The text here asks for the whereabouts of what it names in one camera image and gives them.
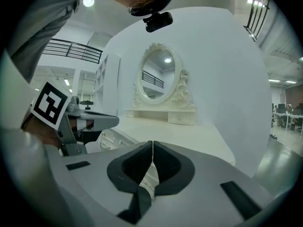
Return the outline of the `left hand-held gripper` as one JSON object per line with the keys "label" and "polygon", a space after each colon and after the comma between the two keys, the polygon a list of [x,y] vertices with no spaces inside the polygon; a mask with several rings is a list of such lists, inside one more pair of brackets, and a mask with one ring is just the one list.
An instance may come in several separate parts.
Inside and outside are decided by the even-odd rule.
{"label": "left hand-held gripper", "polygon": [[103,130],[119,124],[117,116],[81,110],[77,96],[49,81],[35,97],[30,112],[54,129],[64,156],[87,154],[87,143],[96,142]]}

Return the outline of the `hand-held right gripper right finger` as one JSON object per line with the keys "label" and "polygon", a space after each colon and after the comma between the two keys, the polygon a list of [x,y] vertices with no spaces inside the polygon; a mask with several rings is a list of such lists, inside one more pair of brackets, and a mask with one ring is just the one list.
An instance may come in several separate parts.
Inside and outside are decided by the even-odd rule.
{"label": "hand-held right gripper right finger", "polygon": [[195,166],[188,157],[158,141],[153,142],[153,163],[159,179],[155,196],[178,194],[191,183],[195,175]]}

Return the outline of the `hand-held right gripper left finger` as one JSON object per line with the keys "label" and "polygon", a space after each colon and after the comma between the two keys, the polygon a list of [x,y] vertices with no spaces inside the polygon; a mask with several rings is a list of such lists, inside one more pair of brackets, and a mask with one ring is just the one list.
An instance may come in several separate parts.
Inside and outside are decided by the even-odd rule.
{"label": "hand-held right gripper left finger", "polygon": [[128,209],[118,217],[136,224],[152,205],[149,192],[140,186],[152,164],[153,143],[148,141],[138,148],[112,160],[107,167],[107,175],[113,185],[121,192],[133,195]]}

